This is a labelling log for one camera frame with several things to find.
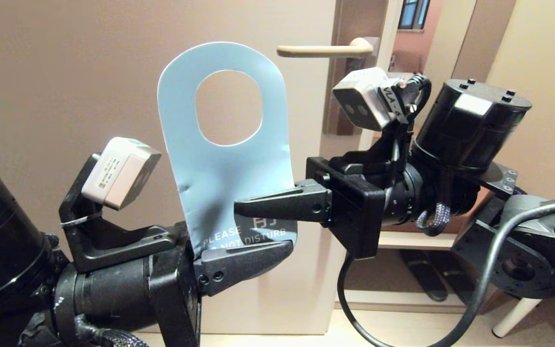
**door handle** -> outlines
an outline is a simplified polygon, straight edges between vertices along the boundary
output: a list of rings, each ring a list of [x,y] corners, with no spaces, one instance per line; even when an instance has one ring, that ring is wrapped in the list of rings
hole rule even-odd
[[[359,58],[374,52],[368,40],[357,37],[348,46],[278,46],[277,54],[289,58]]]

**black cable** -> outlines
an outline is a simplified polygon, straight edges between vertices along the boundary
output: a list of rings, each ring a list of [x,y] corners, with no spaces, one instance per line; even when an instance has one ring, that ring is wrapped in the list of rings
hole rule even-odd
[[[526,191],[524,191],[523,189],[521,189],[518,186],[515,186],[513,188],[513,195],[527,195],[528,193],[526,193]]]
[[[536,207],[534,209],[516,214],[513,218],[509,219],[506,224],[504,224],[504,226],[500,228],[500,230],[498,230],[498,232],[494,236],[494,239],[492,239],[491,241],[491,246],[489,247],[489,252],[487,254],[487,259],[485,260],[482,274],[478,279],[478,284],[476,284],[476,288],[472,294],[472,301],[467,306],[464,315],[462,316],[458,324],[453,328],[453,330],[451,330],[451,332],[447,334],[447,336],[434,343],[433,345],[430,345],[429,347],[452,346],[462,337],[466,330],[468,330],[472,321],[476,317],[476,313],[478,312],[481,304],[485,299],[485,291],[487,290],[487,286],[489,285],[491,273],[494,269],[494,266],[496,265],[496,258],[500,254],[502,244],[504,240],[506,240],[509,236],[509,233],[511,233],[511,231],[516,226],[526,222],[527,220],[541,218],[554,213],[555,203]],[[346,256],[344,265],[342,265],[342,269],[340,270],[340,275],[337,278],[337,296],[340,299],[340,304],[342,305],[344,314],[353,325],[355,330],[372,345],[376,347],[392,347],[392,345],[383,343],[382,341],[377,340],[370,333],[366,332],[366,330],[361,327],[361,324],[359,324],[355,316],[353,316],[352,311],[348,307],[348,302],[346,301],[346,296],[344,294],[344,280],[346,279],[346,273],[348,272],[348,268],[352,264],[353,260],[354,259],[351,257],[350,254]]]
[[[393,190],[395,186],[395,180],[397,176],[397,162],[399,160],[399,144],[397,140],[394,140],[393,149],[391,151],[391,167],[390,167],[390,174],[389,174],[389,184],[388,188],[385,191],[385,211],[389,206],[389,202],[391,202],[391,196],[393,195]]]
[[[120,329],[100,329],[89,323],[84,314],[74,318],[77,336],[81,341],[92,341],[101,347],[149,347],[131,332]]]
[[[412,123],[414,118],[419,115],[421,110],[423,110],[423,107],[425,107],[425,104],[427,104],[427,101],[432,94],[432,81],[427,76],[420,74],[410,77],[410,81],[415,81],[419,85],[419,90],[421,90],[421,96],[419,96],[416,103],[417,109],[412,112],[412,114],[408,115],[408,121]]]
[[[430,224],[427,224],[429,217],[428,210],[423,211],[417,219],[417,227],[423,230],[423,233],[427,236],[434,237],[440,235],[451,221],[451,187],[453,186],[453,178],[453,167],[442,169],[440,182],[438,183],[438,200],[436,200],[434,219]]]
[[[97,340],[102,347],[149,347],[134,334],[119,329],[101,329]]]

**bolt hole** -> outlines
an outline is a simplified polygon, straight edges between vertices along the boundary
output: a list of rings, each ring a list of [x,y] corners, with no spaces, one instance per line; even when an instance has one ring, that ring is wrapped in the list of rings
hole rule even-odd
[[[221,281],[224,278],[224,272],[222,271],[218,271],[215,274],[213,274],[213,280],[216,282]]]
[[[502,263],[502,270],[514,280],[529,281],[535,278],[535,269],[522,259],[511,258]]]

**beige wall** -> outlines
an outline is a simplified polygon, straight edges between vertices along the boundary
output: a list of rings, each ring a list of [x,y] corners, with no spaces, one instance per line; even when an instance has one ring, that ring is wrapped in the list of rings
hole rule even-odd
[[[425,69],[427,55],[432,47],[434,32],[436,31],[444,2],[445,0],[430,0],[422,32],[400,30],[395,37],[394,51],[405,51],[418,55],[419,72]]]
[[[328,61],[282,59],[275,47],[330,44],[334,8],[326,0],[0,0],[0,177],[40,230],[62,235],[57,209],[87,156],[114,136],[166,154],[156,107],[162,69],[196,44],[228,40],[282,71],[293,173],[304,178],[306,157],[319,153]],[[229,85],[209,82],[216,94],[203,93],[204,110],[249,110],[257,121],[258,103],[239,90],[250,84],[223,81]],[[231,96],[238,102],[228,103]],[[168,158],[134,204],[107,216],[128,228],[182,220]],[[326,331],[341,246],[317,224],[300,224],[299,235],[293,255],[268,275],[204,301],[206,332]]]
[[[475,4],[476,0],[445,0],[442,6],[432,48],[423,71],[432,80],[432,94],[429,103],[416,119],[419,127],[423,125],[425,117],[432,109],[442,83],[453,73]]]
[[[515,0],[476,2],[452,79],[487,80],[514,6]]]
[[[496,160],[529,193],[555,198],[555,1],[517,1],[488,83],[533,103]]]

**label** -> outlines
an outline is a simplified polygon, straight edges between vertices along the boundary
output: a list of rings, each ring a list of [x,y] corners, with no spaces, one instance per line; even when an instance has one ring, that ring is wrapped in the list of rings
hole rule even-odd
[[[198,86],[212,73],[236,70],[258,84],[263,121],[247,140],[221,146],[198,127]],[[267,57],[233,42],[210,42],[182,53],[162,72],[158,110],[187,230],[203,250],[268,241],[297,241],[297,222],[236,215],[233,204],[294,187],[288,145],[286,86]]]
[[[120,167],[119,164],[121,164],[121,160],[115,157],[108,158],[106,165],[104,165],[104,169],[102,169],[95,181],[95,186],[99,189],[106,189],[108,184],[117,176],[117,170]]]

